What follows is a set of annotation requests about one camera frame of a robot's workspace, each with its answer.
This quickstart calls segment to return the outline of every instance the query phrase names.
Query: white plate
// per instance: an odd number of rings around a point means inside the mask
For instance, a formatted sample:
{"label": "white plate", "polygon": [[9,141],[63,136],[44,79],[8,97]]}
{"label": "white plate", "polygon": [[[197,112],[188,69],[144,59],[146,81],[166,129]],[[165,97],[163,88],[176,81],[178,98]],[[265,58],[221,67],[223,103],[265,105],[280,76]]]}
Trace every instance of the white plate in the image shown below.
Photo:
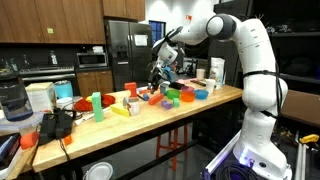
{"label": "white plate", "polygon": [[86,175],[86,180],[109,180],[113,175],[113,168],[107,162],[100,162],[92,166]]}

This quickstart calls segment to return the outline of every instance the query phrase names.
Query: window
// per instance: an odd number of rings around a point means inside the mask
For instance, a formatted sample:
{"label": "window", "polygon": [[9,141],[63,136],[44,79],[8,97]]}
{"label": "window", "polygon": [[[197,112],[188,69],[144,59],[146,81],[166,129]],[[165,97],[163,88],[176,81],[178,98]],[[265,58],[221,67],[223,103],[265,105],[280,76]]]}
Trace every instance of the window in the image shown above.
{"label": "window", "polygon": [[164,37],[166,31],[166,23],[160,21],[149,21],[152,30],[152,45],[159,39]]}

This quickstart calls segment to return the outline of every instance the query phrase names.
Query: microwave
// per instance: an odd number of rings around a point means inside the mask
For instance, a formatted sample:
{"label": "microwave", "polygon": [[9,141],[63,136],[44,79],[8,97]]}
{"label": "microwave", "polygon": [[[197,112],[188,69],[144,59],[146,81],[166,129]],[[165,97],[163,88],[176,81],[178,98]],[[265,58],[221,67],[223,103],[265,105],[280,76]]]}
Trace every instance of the microwave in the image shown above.
{"label": "microwave", "polygon": [[105,53],[77,53],[79,68],[104,67],[108,65]]}

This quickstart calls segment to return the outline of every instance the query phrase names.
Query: floor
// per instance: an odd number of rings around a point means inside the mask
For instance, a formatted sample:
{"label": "floor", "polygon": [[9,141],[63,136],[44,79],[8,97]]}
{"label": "floor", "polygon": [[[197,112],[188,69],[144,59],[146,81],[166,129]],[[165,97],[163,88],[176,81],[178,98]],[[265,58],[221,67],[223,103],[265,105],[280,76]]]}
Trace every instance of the floor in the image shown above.
{"label": "floor", "polygon": [[[188,125],[188,140],[191,140],[192,125]],[[161,141],[165,145],[167,142],[168,133],[162,135]],[[183,128],[179,128],[179,142],[183,140]],[[110,163],[115,169],[112,179],[121,177],[122,175],[134,170],[135,168],[144,165],[155,159],[156,156],[157,138],[153,138],[144,143],[138,144],[132,148],[126,149],[112,156],[101,160]],[[161,149],[160,153],[165,154],[168,150]],[[215,154],[210,150],[196,145],[187,150],[187,157],[184,153],[177,156],[177,170],[171,168],[172,159],[169,159],[162,164],[140,174],[133,178],[134,180],[195,180],[200,179],[200,172],[207,164],[215,157]],[[94,164],[83,167],[84,173]]]}

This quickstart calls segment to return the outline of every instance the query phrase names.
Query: refrigerator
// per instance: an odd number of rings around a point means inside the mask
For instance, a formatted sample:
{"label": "refrigerator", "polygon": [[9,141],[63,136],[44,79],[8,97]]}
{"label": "refrigerator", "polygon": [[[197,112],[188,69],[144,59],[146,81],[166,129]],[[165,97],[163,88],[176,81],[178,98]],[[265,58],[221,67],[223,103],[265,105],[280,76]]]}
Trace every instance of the refrigerator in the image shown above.
{"label": "refrigerator", "polygon": [[152,58],[150,25],[106,20],[105,29],[115,91],[124,90],[127,82],[146,85]]}

